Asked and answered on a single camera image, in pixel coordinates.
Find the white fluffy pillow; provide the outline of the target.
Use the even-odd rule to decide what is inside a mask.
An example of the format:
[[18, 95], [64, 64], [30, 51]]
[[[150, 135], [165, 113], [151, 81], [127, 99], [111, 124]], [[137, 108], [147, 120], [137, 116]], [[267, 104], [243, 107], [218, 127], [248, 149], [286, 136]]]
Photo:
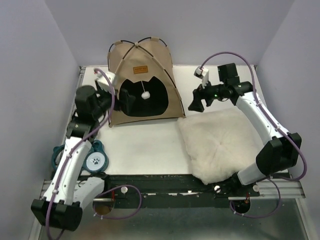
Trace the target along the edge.
[[191, 174], [203, 184], [222, 182], [256, 160], [259, 134], [237, 108], [199, 113], [177, 121]]

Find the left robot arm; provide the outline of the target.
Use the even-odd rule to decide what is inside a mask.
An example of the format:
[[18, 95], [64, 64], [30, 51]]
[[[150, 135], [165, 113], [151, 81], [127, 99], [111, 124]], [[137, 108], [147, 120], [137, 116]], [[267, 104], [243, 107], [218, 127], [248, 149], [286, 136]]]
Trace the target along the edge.
[[128, 107], [134, 100], [126, 93], [125, 101], [119, 101], [116, 90], [109, 86], [83, 85], [76, 90], [75, 110], [64, 144], [53, 149], [53, 179], [43, 196], [31, 204], [31, 211], [47, 232], [51, 228], [75, 231], [94, 198], [113, 197], [118, 190], [111, 188], [103, 173], [109, 160], [96, 137], [114, 111]]

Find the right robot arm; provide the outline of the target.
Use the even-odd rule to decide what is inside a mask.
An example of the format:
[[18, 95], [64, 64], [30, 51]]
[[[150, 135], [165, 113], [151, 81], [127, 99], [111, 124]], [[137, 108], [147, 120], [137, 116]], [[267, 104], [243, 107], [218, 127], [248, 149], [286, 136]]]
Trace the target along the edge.
[[209, 70], [197, 67], [194, 76], [201, 79], [201, 84], [193, 90], [193, 100], [189, 111], [202, 113], [205, 106], [211, 106], [214, 100], [230, 100], [244, 113], [257, 131], [263, 148], [255, 162], [229, 178], [230, 191], [241, 196], [248, 190], [248, 185], [260, 181], [274, 173], [294, 167], [298, 161], [302, 138], [298, 133], [291, 133], [283, 127], [263, 104], [252, 82], [240, 81], [234, 63], [220, 65], [217, 68], [220, 84], [212, 85]]

